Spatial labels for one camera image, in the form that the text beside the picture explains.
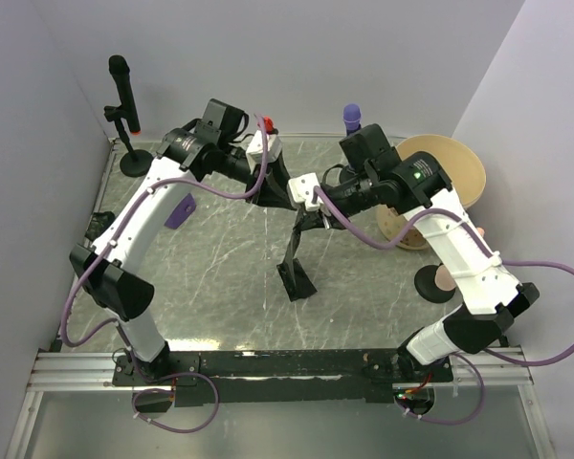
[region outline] white wall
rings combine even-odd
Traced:
[[[0,0],[0,457],[39,346],[55,336],[70,248],[108,142],[29,0]]]
[[[33,0],[106,132],[111,54],[132,69],[142,135],[161,138],[215,97],[283,132],[366,122],[450,135],[523,0]]]
[[[484,162],[476,222],[506,256],[574,266],[574,0],[527,0],[454,136]],[[523,270],[541,299],[512,337],[530,360],[574,341],[574,280]],[[574,356],[533,370],[552,439],[574,458]]]

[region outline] red object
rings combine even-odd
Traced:
[[[275,130],[275,124],[269,117],[264,117],[264,127],[266,128],[266,132],[270,134]]]

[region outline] black camera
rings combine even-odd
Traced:
[[[345,137],[340,146],[356,174],[364,172],[366,160],[373,163],[377,171],[390,171],[400,163],[397,150],[389,144],[378,124],[370,124]]]

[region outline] white bracket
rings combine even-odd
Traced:
[[[261,164],[261,156],[263,154],[263,144],[261,142],[262,133],[260,130],[255,132],[255,135],[251,139],[251,143],[247,146],[247,162],[249,163],[249,169],[253,172],[256,164]],[[268,163],[273,163],[280,155],[283,149],[283,144],[278,138],[277,134],[271,134],[268,136]]]
[[[287,192],[289,194],[291,204],[294,205],[295,208],[304,204],[307,212],[319,210],[323,202],[320,198],[317,198],[315,202],[313,202],[315,186],[320,185],[317,174],[314,172],[291,179],[287,183]]]

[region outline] microphone stand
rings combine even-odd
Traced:
[[[127,118],[127,113],[125,113],[121,107],[106,106],[104,107],[104,117],[108,122],[115,123],[119,138],[127,149],[127,153],[123,155],[119,162],[119,168],[123,175],[127,177],[142,177],[145,175],[151,167],[153,155],[146,150],[135,150],[132,147],[132,143],[130,143],[122,121]]]

